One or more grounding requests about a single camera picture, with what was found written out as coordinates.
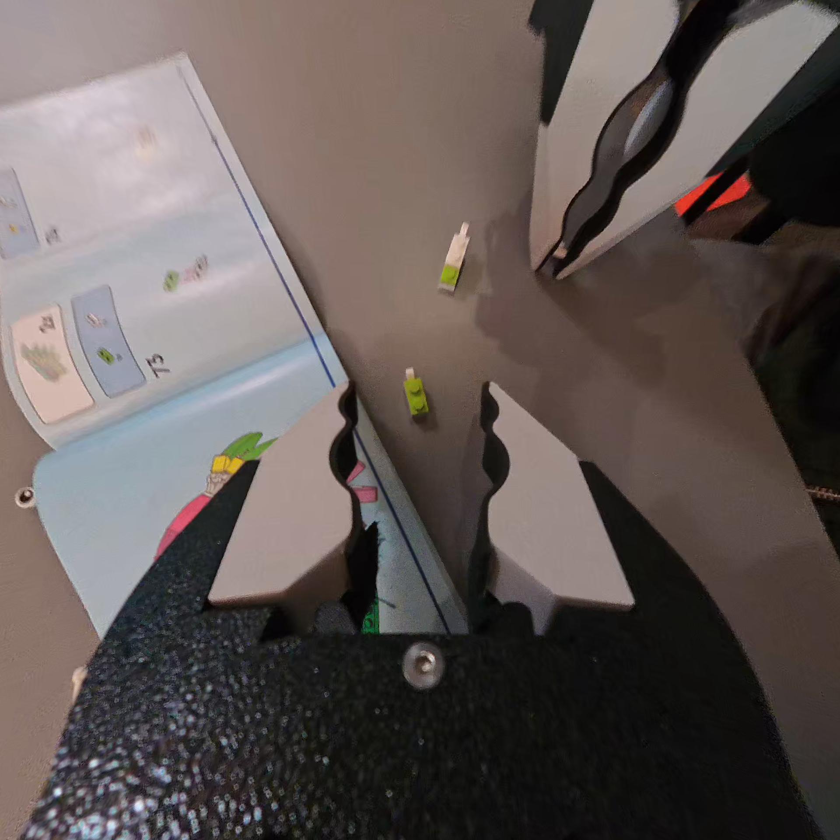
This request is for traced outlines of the dark green jacket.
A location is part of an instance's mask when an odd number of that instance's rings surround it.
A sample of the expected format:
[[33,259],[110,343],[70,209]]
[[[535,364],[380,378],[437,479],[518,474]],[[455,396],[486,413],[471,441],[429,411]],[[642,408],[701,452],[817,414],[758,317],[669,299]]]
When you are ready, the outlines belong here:
[[743,348],[835,551],[839,551],[838,229],[794,225],[759,250],[765,272]]

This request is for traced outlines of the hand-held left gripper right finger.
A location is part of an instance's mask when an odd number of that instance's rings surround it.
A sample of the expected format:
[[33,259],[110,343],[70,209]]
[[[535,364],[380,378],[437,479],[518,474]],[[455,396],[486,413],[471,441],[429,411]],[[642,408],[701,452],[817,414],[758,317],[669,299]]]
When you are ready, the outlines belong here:
[[467,573],[473,634],[513,621],[545,635],[565,607],[628,612],[636,601],[581,461],[499,384],[481,386],[479,503]]

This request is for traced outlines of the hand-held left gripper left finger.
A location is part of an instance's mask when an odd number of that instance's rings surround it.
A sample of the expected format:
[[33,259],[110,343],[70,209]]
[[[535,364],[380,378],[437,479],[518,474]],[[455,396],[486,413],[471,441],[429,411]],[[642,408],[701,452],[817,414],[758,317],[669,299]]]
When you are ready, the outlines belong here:
[[218,609],[267,606],[295,634],[359,633],[365,525],[354,383],[337,385],[260,458],[207,597]]

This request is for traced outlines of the white and green lego piece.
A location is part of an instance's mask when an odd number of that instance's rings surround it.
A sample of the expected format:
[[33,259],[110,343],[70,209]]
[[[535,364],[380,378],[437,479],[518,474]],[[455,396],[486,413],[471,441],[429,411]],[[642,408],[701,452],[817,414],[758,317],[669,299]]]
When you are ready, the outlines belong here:
[[440,291],[445,291],[449,295],[455,293],[461,271],[466,261],[469,240],[469,223],[464,222],[460,230],[453,236],[448,247],[437,284]]

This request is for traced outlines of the lego instruction booklet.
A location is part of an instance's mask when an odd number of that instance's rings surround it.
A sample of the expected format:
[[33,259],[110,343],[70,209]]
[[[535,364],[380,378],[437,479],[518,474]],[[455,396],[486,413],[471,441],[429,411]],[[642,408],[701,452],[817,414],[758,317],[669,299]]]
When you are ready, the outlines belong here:
[[2,356],[99,636],[248,462],[348,380],[190,60],[2,107]]

